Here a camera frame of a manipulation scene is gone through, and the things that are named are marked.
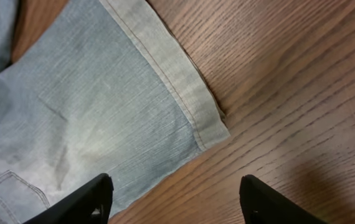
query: jeans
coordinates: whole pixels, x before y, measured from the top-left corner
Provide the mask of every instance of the jeans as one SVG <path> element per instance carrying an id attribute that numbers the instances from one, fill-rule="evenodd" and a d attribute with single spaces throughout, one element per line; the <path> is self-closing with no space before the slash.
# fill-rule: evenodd
<path id="1" fill-rule="evenodd" d="M 229 136 L 145 1 L 70 0 L 9 66 L 17 5 L 0 0 L 0 223 L 34 217 L 101 172 L 113 215 Z"/>

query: cuffed hem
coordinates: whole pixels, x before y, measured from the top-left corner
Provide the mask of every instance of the cuffed hem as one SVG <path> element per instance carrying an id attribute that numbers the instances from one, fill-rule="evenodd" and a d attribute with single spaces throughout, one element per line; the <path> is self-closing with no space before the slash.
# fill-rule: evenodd
<path id="1" fill-rule="evenodd" d="M 196 67 L 145 0 L 100 0 L 152 66 L 190 122 L 201 150 L 230 136 Z"/>

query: black plastic part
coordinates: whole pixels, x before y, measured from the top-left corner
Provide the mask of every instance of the black plastic part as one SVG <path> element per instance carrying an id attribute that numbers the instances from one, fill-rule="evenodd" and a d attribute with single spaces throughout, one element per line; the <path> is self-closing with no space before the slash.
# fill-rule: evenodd
<path id="1" fill-rule="evenodd" d="M 107 224 L 113 190 L 111 177 L 100 174 L 25 224 Z"/>
<path id="2" fill-rule="evenodd" d="M 324 224 L 253 175 L 241 179 L 240 204 L 246 224 Z"/>

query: wooden floor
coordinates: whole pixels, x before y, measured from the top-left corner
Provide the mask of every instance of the wooden floor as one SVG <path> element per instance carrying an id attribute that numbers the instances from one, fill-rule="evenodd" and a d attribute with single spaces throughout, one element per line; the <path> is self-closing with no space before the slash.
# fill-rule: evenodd
<path id="1" fill-rule="evenodd" d="M 25 0 L 13 60 L 66 0 Z M 244 223 L 253 174 L 329 223 L 355 223 L 355 0 L 150 0 L 232 137 L 110 223 Z"/>

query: wood grain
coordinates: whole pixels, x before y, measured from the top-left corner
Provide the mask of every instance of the wood grain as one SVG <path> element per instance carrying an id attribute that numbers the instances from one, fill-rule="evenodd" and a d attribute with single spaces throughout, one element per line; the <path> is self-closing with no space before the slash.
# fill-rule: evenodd
<path id="1" fill-rule="evenodd" d="M 48 1 L 32 2 L 34 20 Z M 232 137 L 110 223 L 244 223 L 246 174 L 329 223 L 355 223 L 355 0 L 149 2 L 203 73 Z M 14 58 L 45 24 L 24 26 Z"/>
<path id="2" fill-rule="evenodd" d="M 68 0 L 20 0 L 11 54 L 13 63 L 41 37 L 67 2 Z"/>

